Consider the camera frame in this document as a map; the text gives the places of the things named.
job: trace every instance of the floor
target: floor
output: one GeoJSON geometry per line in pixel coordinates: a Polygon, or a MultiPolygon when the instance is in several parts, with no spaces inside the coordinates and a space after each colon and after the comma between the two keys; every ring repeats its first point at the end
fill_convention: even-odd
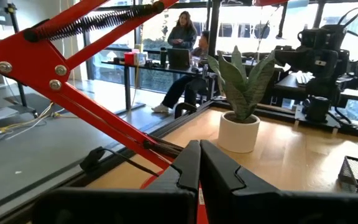
{"type": "MultiPolygon", "coordinates": [[[[112,112],[125,107],[122,85],[103,81],[76,81],[75,86],[112,112]]],[[[16,86],[12,86],[12,92],[18,95],[16,86]]],[[[25,92],[35,91],[25,87],[25,92]]],[[[3,99],[11,95],[10,89],[0,86],[0,107],[11,105],[3,99]]],[[[124,114],[122,118],[141,131],[151,132],[173,120],[172,111],[170,114],[155,114],[151,111],[152,106],[162,101],[163,94],[132,89],[131,95],[135,95],[135,102],[145,103],[146,106],[124,114]]],[[[20,119],[28,121],[32,116],[23,114],[20,119]]],[[[109,136],[80,119],[49,118],[46,122],[45,126],[35,127],[12,139],[0,141],[0,203],[9,201],[7,197],[13,193],[20,195],[20,190],[45,176],[80,161],[90,150],[99,146],[116,145],[109,136]]],[[[21,197],[20,201],[23,202],[25,197],[21,197]]],[[[0,213],[5,212],[2,208],[0,207],[0,213]]]]}

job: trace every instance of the laptop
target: laptop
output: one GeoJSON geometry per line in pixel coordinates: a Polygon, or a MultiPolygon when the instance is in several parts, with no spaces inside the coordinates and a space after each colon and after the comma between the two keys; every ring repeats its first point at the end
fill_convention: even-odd
{"type": "Polygon", "coordinates": [[[190,51],[187,49],[167,49],[170,68],[190,68],[190,51]]]}

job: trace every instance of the person sitting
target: person sitting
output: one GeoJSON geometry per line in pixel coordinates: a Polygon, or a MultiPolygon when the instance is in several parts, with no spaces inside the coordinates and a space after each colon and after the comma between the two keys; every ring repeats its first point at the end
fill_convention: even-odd
{"type": "MultiPolygon", "coordinates": [[[[191,51],[192,56],[206,59],[208,55],[208,38],[209,31],[203,31],[198,41],[198,47],[191,51]]],[[[178,103],[183,91],[185,92],[185,103],[196,106],[197,92],[206,87],[207,84],[204,79],[184,75],[172,84],[162,103],[152,108],[152,110],[158,113],[168,112],[169,108],[172,109],[178,103]]]]}
{"type": "Polygon", "coordinates": [[[188,11],[179,15],[177,25],[168,36],[168,44],[173,48],[193,50],[197,39],[197,31],[190,19],[188,11]]]}

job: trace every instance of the long hair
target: long hair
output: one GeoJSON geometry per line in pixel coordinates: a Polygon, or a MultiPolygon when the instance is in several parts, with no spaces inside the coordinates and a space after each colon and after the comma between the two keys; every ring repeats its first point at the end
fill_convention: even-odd
{"type": "Polygon", "coordinates": [[[181,17],[181,15],[186,15],[186,18],[187,18],[187,23],[186,23],[186,27],[185,27],[186,31],[187,32],[193,31],[195,34],[197,34],[196,27],[194,26],[193,22],[191,21],[190,13],[188,11],[181,12],[181,14],[179,15],[179,19],[177,21],[177,26],[176,27],[180,27],[180,17],[181,17]]]}

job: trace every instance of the bottle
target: bottle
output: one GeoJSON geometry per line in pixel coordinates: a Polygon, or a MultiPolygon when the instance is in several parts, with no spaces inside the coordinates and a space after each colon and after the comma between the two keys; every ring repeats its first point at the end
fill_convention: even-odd
{"type": "Polygon", "coordinates": [[[165,47],[162,47],[160,52],[160,64],[162,68],[165,68],[166,61],[167,61],[167,49],[165,47]]]}

